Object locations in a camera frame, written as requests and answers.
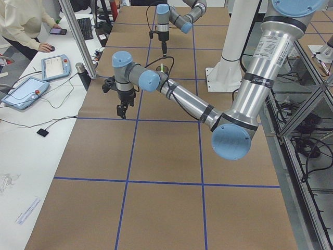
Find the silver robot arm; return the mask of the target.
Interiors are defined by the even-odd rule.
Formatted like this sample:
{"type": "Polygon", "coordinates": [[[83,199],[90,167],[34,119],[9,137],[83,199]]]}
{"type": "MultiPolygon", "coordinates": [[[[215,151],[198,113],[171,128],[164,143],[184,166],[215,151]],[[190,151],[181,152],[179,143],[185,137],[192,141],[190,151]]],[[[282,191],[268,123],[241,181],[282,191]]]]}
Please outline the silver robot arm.
{"type": "Polygon", "coordinates": [[[156,29],[150,31],[150,38],[153,38],[154,34],[158,35],[158,39],[161,42],[161,49],[163,57],[167,56],[167,41],[169,40],[169,24],[175,25],[183,33],[187,34],[193,27],[193,24],[202,17],[207,10],[206,1],[183,1],[189,7],[191,11],[186,15],[179,14],[176,9],[167,3],[161,1],[156,6],[157,25],[156,29]]]}
{"type": "Polygon", "coordinates": [[[162,70],[149,70],[135,63],[126,51],[112,56],[116,91],[120,98],[132,97],[134,86],[148,92],[159,91],[210,128],[216,154],[228,160],[241,159],[250,150],[261,106],[294,41],[304,36],[314,13],[323,4],[323,1],[269,1],[261,24],[262,36],[247,70],[241,70],[242,49],[261,3],[234,2],[221,59],[206,73],[212,91],[237,91],[236,99],[226,111],[219,112],[195,97],[162,70]]]}

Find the person's right hand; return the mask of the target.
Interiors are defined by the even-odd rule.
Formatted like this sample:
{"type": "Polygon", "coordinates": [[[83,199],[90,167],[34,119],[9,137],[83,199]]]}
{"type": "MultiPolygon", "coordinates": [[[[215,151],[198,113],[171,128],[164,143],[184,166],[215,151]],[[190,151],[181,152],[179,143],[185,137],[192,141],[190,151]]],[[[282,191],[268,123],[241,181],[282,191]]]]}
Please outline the person's right hand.
{"type": "Polygon", "coordinates": [[[48,43],[40,43],[38,50],[40,52],[50,53],[50,52],[53,52],[55,50],[55,48],[48,43]]]}

